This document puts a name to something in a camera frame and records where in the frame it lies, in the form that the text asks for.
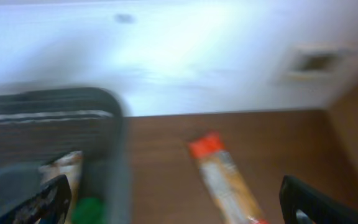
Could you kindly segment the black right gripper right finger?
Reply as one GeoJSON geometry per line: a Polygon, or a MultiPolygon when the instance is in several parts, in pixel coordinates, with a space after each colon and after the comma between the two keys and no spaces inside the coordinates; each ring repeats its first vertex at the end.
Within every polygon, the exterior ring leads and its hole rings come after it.
{"type": "Polygon", "coordinates": [[[285,175],[279,192],[286,224],[358,224],[358,212],[333,200],[292,175],[285,175]]]}

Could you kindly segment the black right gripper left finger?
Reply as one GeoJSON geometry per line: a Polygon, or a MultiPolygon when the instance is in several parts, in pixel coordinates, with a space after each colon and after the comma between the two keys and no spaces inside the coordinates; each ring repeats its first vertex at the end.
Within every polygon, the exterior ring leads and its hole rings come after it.
{"type": "Polygon", "coordinates": [[[58,175],[35,192],[0,205],[0,224],[64,223],[71,202],[66,175],[58,175]]]}

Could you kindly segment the green lidded jar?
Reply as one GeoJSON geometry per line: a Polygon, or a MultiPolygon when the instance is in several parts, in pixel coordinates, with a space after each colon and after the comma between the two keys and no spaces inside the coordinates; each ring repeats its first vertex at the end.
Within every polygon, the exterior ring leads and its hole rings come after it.
{"type": "Polygon", "coordinates": [[[79,200],[71,216],[72,224],[105,224],[104,203],[98,198],[79,200]]]}

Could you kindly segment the beige brown coffee pouch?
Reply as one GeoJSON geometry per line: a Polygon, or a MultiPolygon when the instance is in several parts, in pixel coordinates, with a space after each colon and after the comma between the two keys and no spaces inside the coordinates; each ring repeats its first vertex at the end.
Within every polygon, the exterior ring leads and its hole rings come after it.
{"type": "Polygon", "coordinates": [[[42,183],[58,176],[66,175],[71,190],[71,202],[65,224],[72,224],[71,216],[73,214],[78,199],[80,188],[80,179],[83,166],[83,152],[73,151],[53,160],[52,162],[42,165],[39,172],[42,176],[42,183]]]}

